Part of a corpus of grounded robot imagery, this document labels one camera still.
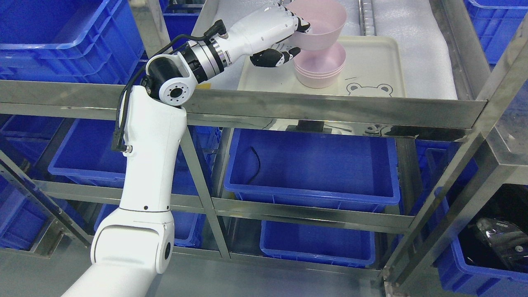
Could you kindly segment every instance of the white tray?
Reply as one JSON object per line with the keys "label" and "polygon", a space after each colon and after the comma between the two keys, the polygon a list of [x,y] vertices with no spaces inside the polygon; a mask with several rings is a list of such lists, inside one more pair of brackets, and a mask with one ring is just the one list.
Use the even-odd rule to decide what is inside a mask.
{"label": "white tray", "polygon": [[261,68],[244,61],[239,90],[318,95],[406,97],[398,44],[382,36],[342,36],[346,51],[337,82],[323,89],[304,86],[295,76],[293,61],[278,68]]}

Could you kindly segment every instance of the black cable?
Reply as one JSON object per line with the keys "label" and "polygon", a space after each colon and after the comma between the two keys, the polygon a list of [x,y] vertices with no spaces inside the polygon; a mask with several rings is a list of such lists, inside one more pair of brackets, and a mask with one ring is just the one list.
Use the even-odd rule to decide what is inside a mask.
{"label": "black cable", "polygon": [[179,51],[183,50],[185,48],[185,46],[187,46],[187,43],[184,43],[184,44],[180,45],[177,49],[173,50],[172,52],[170,52],[168,54],[173,54],[175,52],[179,52]]}
{"label": "black cable", "polygon": [[259,154],[257,154],[257,151],[255,150],[254,147],[251,146],[250,148],[253,151],[253,154],[255,154],[255,157],[257,157],[257,161],[259,161],[259,167],[257,168],[257,171],[255,172],[255,174],[249,179],[248,184],[251,184],[251,182],[257,177],[257,175],[259,175],[260,166],[261,166]]}
{"label": "black cable", "polygon": [[[152,57],[164,53],[170,47],[172,47],[178,40],[182,38],[187,38],[193,41],[205,41],[211,38],[212,36],[214,36],[215,34],[225,34],[225,26],[222,20],[216,21],[215,24],[213,24],[213,26],[211,26],[201,37],[194,37],[188,34],[180,34],[176,36],[166,46],[164,46],[162,49],[157,51]],[[170,52],[170,54],[175,53],[180,48],[181,47],[178,47],[178,49]],[[119,105],[117,106],[117,112],[116,112],[116,124],[115,124],[115,130],[114,130],[114,138],[112,140],[112,150],[114,151],[124,152],[126,150],[126,146],[123,144],[123,135],[124,135],[126,120],[127,120],[127,115],[128,115],[128,104],[130,100],[130,92],[132,91],[132,86],[134,82],[139,78],[140,75],[142,75],[142,73],[145,71],[145,68],[146,68],[146,65],[141,67],[141,69],[134,76],[130,78],[130,80],[127,82],[127,84],[123,88],[123,91],[121,92],[121,95],[119,97]]]}

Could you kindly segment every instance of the plastic bowl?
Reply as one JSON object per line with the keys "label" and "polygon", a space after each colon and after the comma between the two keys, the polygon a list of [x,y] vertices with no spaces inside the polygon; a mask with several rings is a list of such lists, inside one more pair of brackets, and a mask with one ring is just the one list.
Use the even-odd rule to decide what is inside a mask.
{"label": "plastic bowl", "polygon": [[297,72],[302,73],[302,74],[304,74],[306,76],[316,77],[317,78],[317,77],[327,77],[327,76],[330,76],[330,75],[335,74],[337,72],[340,72],[341,70],[343,70],[343,67],[339,67],[339,68],[337,68],[336,70],[334,70],[332,72],[322,73],[322,74],[314,74],[314,73],[306,72],[303,69],[299,69],[297,67],[295,67],[295,70],[297,70]]}
{"label": "plastic bowl", "polygon": [[297,79],[302,83],[303,85],[307,86],[308,88],[312,89],[322,89],[331,86],[335,81],[337,80],[337,77],[341,71],[334,73],[328,77],[309,77],[302,73],[299,73],[298,71],[295,72],[295,75],[297,76]]}
{"label": "plastic bowl", "polygon": [[301,51],[294,58],[295,68],[309,75],[327,75],[345,65],[345,48],[335,42],[322,51]]}
{"label": "plastic bowl", "polygon": [[327,49],[337,41],[346,22],[346,9],[334,0],[295,0],[286,6],[310,23],[309,33],[295,32],[288,40],[307,51]]}

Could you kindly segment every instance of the black wire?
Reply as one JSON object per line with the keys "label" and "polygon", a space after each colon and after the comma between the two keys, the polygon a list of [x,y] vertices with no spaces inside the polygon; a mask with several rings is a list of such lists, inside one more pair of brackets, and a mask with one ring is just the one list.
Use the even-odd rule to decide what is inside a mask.
{"label": "black wire", "polygon": [[259,154],[257,154],[257,151],[255,150],[254,147],[251,146],[250,148],[251,148],[251,150],[253,151],[253,154],[255,154],[255,157],[257,157],[257,161],[259,161],[259,167],[257,168],[257,171],[255,172],[255,174],[249,179],[248,184],[251,184],[251,182],[257,177],[257,175],[259,175],[259,173],[260,173],[260,166],[261,166],[261,164],[260,164]]}
{"label": "black wire", "polygon": [[184,43],[184,44],[180,45],[177,49],[173,50],[172,52],[170,52],[168,54],[173,54],[175,52],[179,52],[179,51],[183,50],[186,45],[187,45],[187,43]]}

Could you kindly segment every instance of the metal frame bar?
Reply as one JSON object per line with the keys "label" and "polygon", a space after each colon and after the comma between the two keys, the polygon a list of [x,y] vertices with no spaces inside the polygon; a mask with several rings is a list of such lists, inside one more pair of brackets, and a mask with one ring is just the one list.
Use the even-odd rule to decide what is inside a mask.
{"label": "metal frame bar", "polygon": [[[120,85],[2,80],[0,92],[4,95],[0,98],[0,108],[7,114],[115,120],[122,88]],[[392,131],[388,136],[415,137],[421,128],[471,129],[485,104],[483,101],[197,89],[185,109],[191,125],[197,121],[244,128],[248,120],[248,128],[262,129],[269,127],[272,120],[305,119],[411,126],[413,129],[407,133]]]}
{"label": "metal frame bar", "polygon": [[460,0],[430,0],[430,3],[452,53],[458,98],[478,100],[476,97],[490,70],[466,6]]}
{"label": "metal frame bar", "polygon": [[401,234],[413,217],[213,198],[219,216]]}
{"label": "metal frame bar", "polygon": [[[59,199],[118,205],[123,189],[35,180],[47,195]],[[171,210],[204,214],[199,196],[171,194]]]}
{"label": "metal frame bar", "polygon": [[275,259],[261,256],[243,255],[231,253],[231,260],[234,262],[250,262],[259,265],[271,265],[273,267],[288,267],[297,269],[310,269],[335,273],[348,274],[357,278],[376,280],[380,271],[375,269],[343,267],[328,264],[308,263],[284,259]]}
{"label": "metal frame bar", "polygon": [[202,163],[200,162],[198,154],[196,153],[196,149],[193,145],[189,129],[185,130],[180,146],[185,156],[185,160],[189,166],[189,170],[191,171],[194,184],[196,185],[196,189],[200,196],[200,201],[203,205],[205,214],[207,215],[207,220],[211,226],[211,230],[213,231],[213,236],[216,240],[220,255],[222,258],[230,259],[229,249],[224,237],[224,234],[227,234],[225,231],[226,228],[224,221],[216,215],[214,210],[213,200],[211,199],[211,194],[209,192],[209,186],[205,181],[204,173],[202,171],[204,166],[203,162],[205,161],[202,161]]}
{"label": "metal frame bar", "polygon": [[128,3],[132,9],[132,15],[136,21],[147,55],[152,57],[171,41],[159,0],[128,0]]}
{"label": "metal frame bar", "polygon": [[81,241],[84,245],[89,246],[92,236],[88,235],[77,223],[70,218],[57,204],[44,194],[33,183],[22,169],[20,169],[4,152],[0,151],[0,175],[2,175],[8,182],[15,185],[32,201],[50,217],[55,217],[60,224],[61,230],[66,235],[73,236]]}
{"label": "metal frame bar", "polygon": [[190,247],[173,246],[172,252],[178,256],[194,256],[199,258],[222,259],[222,255],[217,250],[199,249]]}
{"label": "metal frame bar", "polygon": [[[516,169],[513,165],[500,164],[488,142],[479,148],[474,158],[479,167],[477,173],[396,279],[395,283],[400,290],[408,288],[420,271],[432,265]],[[524,181],[528,181],[527,176],[524,176]]]}
{"label": "metal frame bar", "polygon": [[396,138],[396,153],[401,195],[406,198],[403,200],[404,213],[401,215],[407,215],[423,190],[414,139]]}
{"label": "metal frame bar", "polygon": [[37,235],[30,250],[0,248],[0,252],[50,258],[63,236],[60,225],[56,219],[49,220]]}
{"label": "metal frame bar", "polygon": [[[424,252],[420,253],[420,251],[427,249],[427,245],[432,245],[431,241],[433,239],[429,239],[425,243],[425,247],[423,247],[409,263],[402,265],[400,261],[401,257],[403,256],[402,251],[406,250],[412,244],[413,240],[427,223],[443,197],[445,197],[447,191],[458,178],[461,171],[464,169],[471,157],[473,157],[473,155],[477,152],[477,149],[490,134],[493,126],[496,124],[504,110],[508,107],[519,89],[528,79],[527,35],[528,16],[524,18],[523,23],[520,25],[515,37],[511,41],[511,44],[515,44],[515,46],[508,46],[505,54],[501,57],[497,66],[486,80],[486,83],[482,87],[482,90],[477,97],[477,100],[488,100],[488,104],[476,121],[474,129],[468,135],[466,142],[462,144],[458,152],[455,154],[453,160],[447,166],[440,180],[434,186],[432,192],[424,203],[424,206],[416,215],[410,228],[411,231],[406,234],[402,242],[396,248],[393,256],[391,256],[387,262],[387,268],[384,270],[384,276],[386,277],[387,281],[396,282],[396,285],[405,281],[407,276],[410,274],[410,270],[415,270],[417,262],[421,262],[423,257],[426,256]],[[511,173],[509,170],[510,168],[504,169],[499,167],[497,172],[504,175],[510,175]],[[438,242],[435,244],[442,246],[444,242]]]}

